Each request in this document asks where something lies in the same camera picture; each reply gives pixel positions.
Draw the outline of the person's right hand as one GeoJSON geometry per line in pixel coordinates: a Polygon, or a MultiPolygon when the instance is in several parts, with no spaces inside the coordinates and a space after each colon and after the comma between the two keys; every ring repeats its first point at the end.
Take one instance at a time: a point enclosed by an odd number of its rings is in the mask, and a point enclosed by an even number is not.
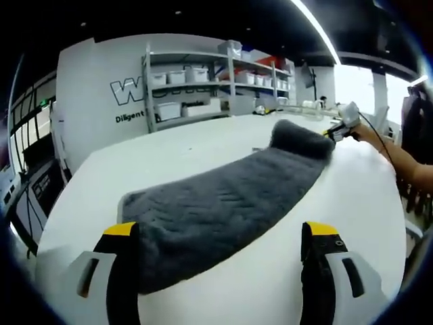
{"type": "Polygon", "coordinates": [[[352,127],[350,129],[350,136],[358,142],[369,143],[374,141],[376,137],[374,130],[369,126],[364,125],[363,123],[359,123],[358,125],[352,127]]]}

